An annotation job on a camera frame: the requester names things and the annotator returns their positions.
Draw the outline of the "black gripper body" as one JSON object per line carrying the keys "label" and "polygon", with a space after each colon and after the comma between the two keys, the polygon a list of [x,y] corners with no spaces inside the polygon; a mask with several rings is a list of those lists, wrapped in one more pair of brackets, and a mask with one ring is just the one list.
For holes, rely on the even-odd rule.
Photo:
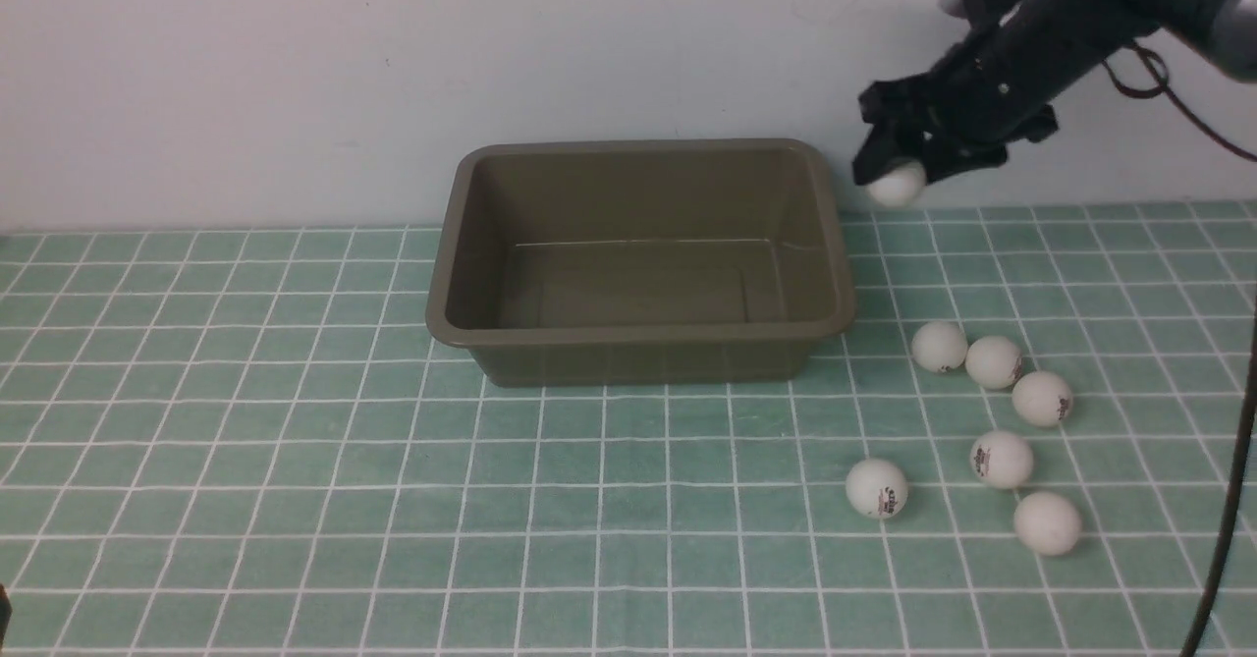
{"label": "black gripper body", "polygon": [[1042,139],[1043,108],[1156,23],[1144,0],[1022,0],[997,26],[968,30],[929,70],[877,80],[862,119],[903,121],[928,139],[994,146]]}

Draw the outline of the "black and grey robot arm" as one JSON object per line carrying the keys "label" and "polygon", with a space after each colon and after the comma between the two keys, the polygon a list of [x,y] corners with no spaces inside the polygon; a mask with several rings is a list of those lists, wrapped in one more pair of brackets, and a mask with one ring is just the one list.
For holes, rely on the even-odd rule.
{"label": "black and grey robot arm", "polygon": [[860,94],[859,186],[910,163],[926,183],[1001,168],[1011,143],[1055,134],[1063,90],[1160,29],[1232,80],[1254,80],[1254,0],[959,0],[955,14],[968,34],[928,72]]}

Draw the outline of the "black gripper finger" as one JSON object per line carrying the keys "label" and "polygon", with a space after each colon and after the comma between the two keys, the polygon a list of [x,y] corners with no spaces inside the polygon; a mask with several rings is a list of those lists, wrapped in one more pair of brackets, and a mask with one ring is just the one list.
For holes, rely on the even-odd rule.
{"label": "black gripper finger", "polygon": [[851,163],[854,182],[871,186],[903,165],[919,160],[919,129],[903,121],[876,121]]}

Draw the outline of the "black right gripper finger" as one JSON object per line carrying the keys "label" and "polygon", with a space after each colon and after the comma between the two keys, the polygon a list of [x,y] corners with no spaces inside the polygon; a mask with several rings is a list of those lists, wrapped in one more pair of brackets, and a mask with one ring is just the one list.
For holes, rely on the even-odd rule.
{"label": "black right gripper finger", "polygon": [[1001,168],[1007,160],[1009,149],[1004,144],[975,146],[952,141],[928,141],[921,155],[929,186],[969,171]]}

